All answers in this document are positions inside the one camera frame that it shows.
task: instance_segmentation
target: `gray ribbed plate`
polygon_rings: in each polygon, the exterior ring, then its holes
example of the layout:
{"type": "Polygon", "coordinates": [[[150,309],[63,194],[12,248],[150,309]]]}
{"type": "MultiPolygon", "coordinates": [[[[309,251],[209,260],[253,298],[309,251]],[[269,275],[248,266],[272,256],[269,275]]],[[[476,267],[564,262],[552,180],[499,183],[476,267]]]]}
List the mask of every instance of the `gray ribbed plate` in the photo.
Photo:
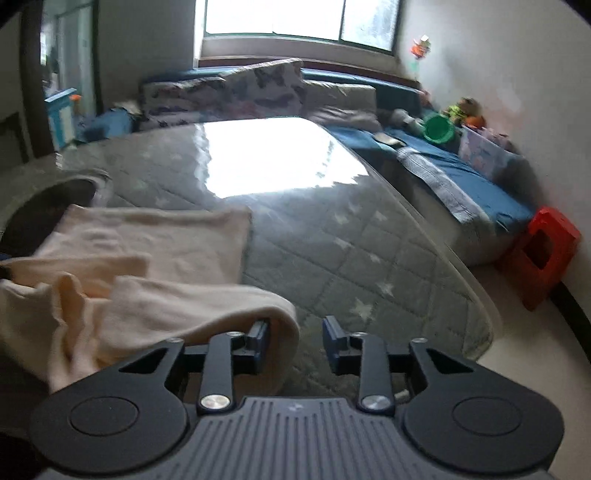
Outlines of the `gray ribbed plate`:
{"type": "MultiPolygon", "coordinates": [[[[47,471],[41,480],[69,477],[47,471]]],[[[190,440],[128,480],[458,480],[413,450],[394,423],[342,398],[256,398],[202,419],[190,440]]],[[[548,480],[546,472],[527,480],[548,480]]]]}

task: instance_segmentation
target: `butterfly patterned pillow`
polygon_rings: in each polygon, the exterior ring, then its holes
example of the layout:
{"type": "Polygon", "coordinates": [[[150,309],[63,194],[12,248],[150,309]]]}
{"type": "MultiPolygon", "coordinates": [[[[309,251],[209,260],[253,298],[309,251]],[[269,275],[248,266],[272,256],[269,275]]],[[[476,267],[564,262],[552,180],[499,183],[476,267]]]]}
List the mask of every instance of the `butterfly patterned pillow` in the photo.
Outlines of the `butterfly patterned pillow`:
{"type": "Polygon", "coordinates": [[[304,100],[302,65],[300,59],[276,60],[223,74],[228,119],[299,116],[304,100]]]}
{"type": "Polygon", "coordinates": [[[220,110],[226,96],[225,80],[219,77],[147,83],[142,93],[146,115],[220,110]]]}

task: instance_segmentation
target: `metal bolt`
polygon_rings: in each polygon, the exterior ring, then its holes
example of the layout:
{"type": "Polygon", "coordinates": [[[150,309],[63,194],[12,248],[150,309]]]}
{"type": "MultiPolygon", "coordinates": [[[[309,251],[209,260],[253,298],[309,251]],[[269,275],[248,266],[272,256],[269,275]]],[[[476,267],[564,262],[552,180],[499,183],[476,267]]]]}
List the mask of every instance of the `metal bolt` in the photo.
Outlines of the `metal bolt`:
{"type": "Polygon", "coordinates": [[[206,395],[201,399],[201,406],[208,410],[221,410],[230,404],[230,399],[225,395],[206,395]]]}
{"type": "Polygon", "coordinates": [[[392,402],[383,395],[368,395],[361,400],[361,404],[368,410],[379,411],[386,410],[392,402]]]}

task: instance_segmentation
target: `folded cloth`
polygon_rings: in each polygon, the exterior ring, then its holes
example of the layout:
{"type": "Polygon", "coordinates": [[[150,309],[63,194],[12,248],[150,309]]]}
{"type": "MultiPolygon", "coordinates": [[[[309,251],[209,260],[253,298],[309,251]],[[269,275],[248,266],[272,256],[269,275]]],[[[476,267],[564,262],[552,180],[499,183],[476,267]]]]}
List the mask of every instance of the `folded cloth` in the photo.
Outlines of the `folded cloth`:
{"type": "Polygon", "coordinates": [[[35,256],[145,253],[151,256],[149,278],[182,283],[237,283],[251,215],[249,209],[167,212],[70,205],[35,256]]]}
{"type": "Polygon", "coordinates": [[[290,302],[229,284],[241,271],[237,245],[245,244],[249,220],[247,210],[70,209],[38,252],[64,256],[3,263],[12,275],[12,281],[0,283],[6,351],[55,391],[166,338],[205,343],[217,333],[247,331],[259,318],[269,318],[264,371],[238,378],[236,392],[275,393],[299,332],[290,302]],[[174,263],[175,253],[183,263],[174,263]]]}

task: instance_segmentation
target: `green toy bucket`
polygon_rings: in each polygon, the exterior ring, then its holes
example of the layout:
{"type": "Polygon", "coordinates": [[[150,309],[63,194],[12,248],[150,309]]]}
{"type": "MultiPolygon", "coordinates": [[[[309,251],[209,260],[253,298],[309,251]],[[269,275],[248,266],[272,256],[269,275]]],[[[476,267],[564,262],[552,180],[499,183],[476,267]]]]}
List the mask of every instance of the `green toy bucket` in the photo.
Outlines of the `green toy bucket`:
{"type": "Polygon", "coordinates": [[[435,113],[425,120],[424,137],[436,145],[449,142],[456,134],[456,127],[446,116],[435,113]]]}

